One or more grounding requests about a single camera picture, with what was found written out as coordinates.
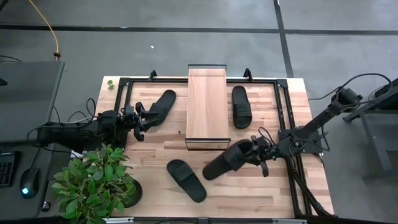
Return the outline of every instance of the keyboard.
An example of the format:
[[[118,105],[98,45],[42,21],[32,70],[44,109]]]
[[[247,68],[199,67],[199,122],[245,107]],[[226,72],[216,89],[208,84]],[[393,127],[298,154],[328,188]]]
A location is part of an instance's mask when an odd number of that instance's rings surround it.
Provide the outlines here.
[[[19,152],[0,153],[0,188],[12,186]]]

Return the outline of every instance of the slipper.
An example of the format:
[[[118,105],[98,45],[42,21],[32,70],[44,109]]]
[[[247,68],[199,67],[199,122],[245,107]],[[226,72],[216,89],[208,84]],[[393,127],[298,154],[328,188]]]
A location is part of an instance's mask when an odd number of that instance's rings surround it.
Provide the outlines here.
[[[177,95],[173,90],[166,90],[163,95],[156,101],[156,103],[152,104],[149,112],[155,111],[159,113],[158,122],[156,122],[154,126],[159,126],[163,123],[171,108],[173,107],[176,97]]]
[[[243,86],[232,89],[234,124],[237,128],[247,128],[251,124],[252,115],[246,90]]]
[[[203,168],[203,177],[206,180],[214,180],[230,170],[237,171],[245,164],[245,154],[251,147],[252,142],[248,139],[234,143]]]
[[[167,164],[167,171],[194,202],[199,203],[206,198],[205,188],[186,162],[174,159]]]

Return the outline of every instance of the desk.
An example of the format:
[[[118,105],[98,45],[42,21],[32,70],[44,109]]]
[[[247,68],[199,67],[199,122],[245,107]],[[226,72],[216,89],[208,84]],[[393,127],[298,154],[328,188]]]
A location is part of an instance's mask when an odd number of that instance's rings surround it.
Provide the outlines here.
[[[120,77],[104,77],[99,93],[97,111],[113,110],[117,88],[108,89],[112,80],[118,86]],[[288,78],[290,98],[297,126],[312,118],[301,78]],[[231,111],[231,92],[235,86],[227,84],[229,136],[231,143],[257,135],[258,127],[265,127],[277,141],[279,120],[272,85],[240,84],[246,88],[252,109],[252,123],[246,129],[236,129]],[[201,171],[206,164],[219,155],[220,151],[188,151],[184,142],[187,122],[186,83],[135,83],[132,88],[131,105],[141,101],[145,108],[167,89],[174,90],[177,99],[164,123],[151,128],[145,134],[144,142],[137,142],[129,133],[125,155],[130,157],[126,165],[134,170],[127,171],[137,179],[143,188],[141,201],[134,207],[125,209],[124,214],[114,216],[129,217],[213,217],[213,218],[289,218],[293,217],[292,200],[285,161],[267,161],[269,177],[264,178],[261,168],[245,164],[237,172],[228,172],[221,177],[207,181]],[[195,203],[177,185],[166,170],[172,159],[182,159],[194,170],[207,191],[202,203]],[[314,196],[333,213],[325,171],[319,158],[304,154],[303,164],[307,184]],[[301,208],[302,194],[298,190]]]

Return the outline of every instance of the wooden board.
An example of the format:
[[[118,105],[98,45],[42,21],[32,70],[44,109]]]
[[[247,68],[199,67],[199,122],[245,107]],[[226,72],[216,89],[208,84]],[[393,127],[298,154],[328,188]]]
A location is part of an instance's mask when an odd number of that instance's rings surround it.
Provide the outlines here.
[[[226,71],[223,68],[190,68],[186,138],[229,138]],[[189,149],[226,149],[225,143],[187,142]]]
[[[115,90],[108,90],[106,82],[112,80],[118,85],[120,77],[104,77],[97,111],[113,110]],[[287,79],[294,118],[297,126],[312,118],[304,82],[301,78]],[[258,127],[265,127],[277,141],[279,130],[274,89],[272,85],[244,84],[252,108],[253,121],[246,129],[233,126],[231,92],[234,85],[227,85],[228,123],[231,143],[250,135],[257,135]],[[141,201],[124,214],[114,212],[114,216],[129,217],[224,217],[224,218],[288,218],[293,217],[292,200],[285,162],[282,159],[267,161],[269,177],[261,175],[261,169],[245,164],[237,172],[228,172],[221,177],[207,181],[201,171],[206,164],[219,155],[220,151],[188,151],[185,146],[188,88],[186,83],[135,83],[132,89],[131,104],[141,101],[149,108],[161,94],[172,89],[177,99],[165,122],[151,128],[145,134],[144,142],[137,142],[129,134],[125,154],[131,158],[126,164],[134,170],[127,171],[137,179],[144,191]],[[207,191],[202,203],[195,203],[175,183],[166,170],[172,159],[186,161],[194,170]],[[333,213],[328,184],[319,158],[304,154],[303,164],[307,184],[314,196]],[[298,190],[300,205],[302,194]]]

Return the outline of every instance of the wooden block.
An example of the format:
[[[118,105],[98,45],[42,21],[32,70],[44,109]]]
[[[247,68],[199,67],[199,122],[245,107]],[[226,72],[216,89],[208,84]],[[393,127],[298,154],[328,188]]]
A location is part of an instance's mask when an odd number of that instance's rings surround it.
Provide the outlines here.
[[[228,147],[226,91],[225,69],[195,68],[189,70],[186,134],[189,150],[220,150]]]

